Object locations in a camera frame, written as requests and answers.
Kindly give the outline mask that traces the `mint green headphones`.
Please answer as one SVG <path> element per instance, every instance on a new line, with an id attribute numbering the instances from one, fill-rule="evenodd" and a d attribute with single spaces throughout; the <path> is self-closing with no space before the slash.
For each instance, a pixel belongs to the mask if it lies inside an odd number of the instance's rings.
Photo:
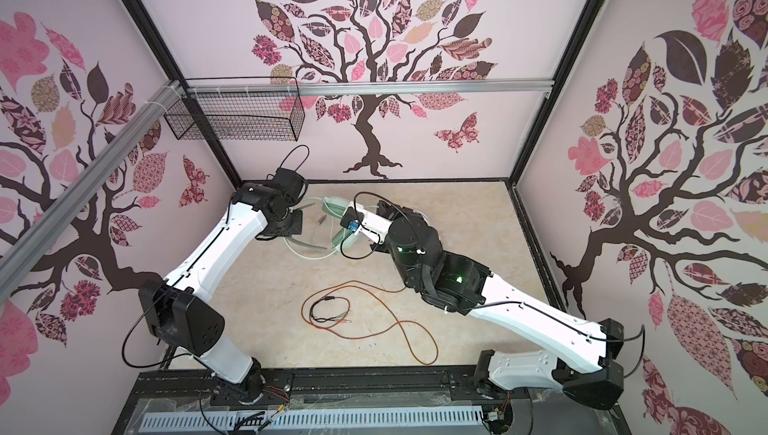
<path id="1" fill-rule="evenodd" d="M 357 239 L 342 244 L 340 219 L 347 206 L 364 214 Z M 284 240 L 286 248 L 306 261 L 331 257 L 360 261 L 390 249 L 420 258 L 429 252 L 428 217 L 417 209 L 396 203 L 387 197 L 360 191 L 351 199 L 340 196 L 313 196 L 302 206 L 310 211 L 309 232 Z"/>

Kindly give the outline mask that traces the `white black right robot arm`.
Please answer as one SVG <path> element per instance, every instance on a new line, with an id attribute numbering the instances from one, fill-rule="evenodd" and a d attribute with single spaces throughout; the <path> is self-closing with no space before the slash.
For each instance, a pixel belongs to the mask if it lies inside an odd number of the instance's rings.
<path id="1" fill-rule="evenodd" d="M 556 389 L 593 409 L 613 407 L 624 391 L 617 356 L 623 326 L 588 321 L 514 287 L 486 265 L 444 249 L 423 214 L 385 200 L 375 210 L 348 204 L 341 224 L 390 255 L 405 287 L 446 313 L 496 324 L 537 345 L 537 350 L 493 351 L 484 378 L 504 391 Z"/>

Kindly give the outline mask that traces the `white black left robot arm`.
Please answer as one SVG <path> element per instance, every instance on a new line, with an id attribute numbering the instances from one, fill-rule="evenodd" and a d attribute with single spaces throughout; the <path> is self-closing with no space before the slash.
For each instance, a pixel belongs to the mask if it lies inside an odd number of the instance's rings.
<path id="1" fill-rule="evenodd" d="M 263 385 L 260 364 L 225 334 L 225 319 L 209 302 L 251 241 L 301 232 L 302 212 L 295 206 L 307 187 L 303 176 L 287 168 L 278 168 L 263 183 L 243 184 L 192 253 L 161 282 L 147 281 L 139 289 L 151 335 L 184 349 L 219 380 L 250 397 Z"/>

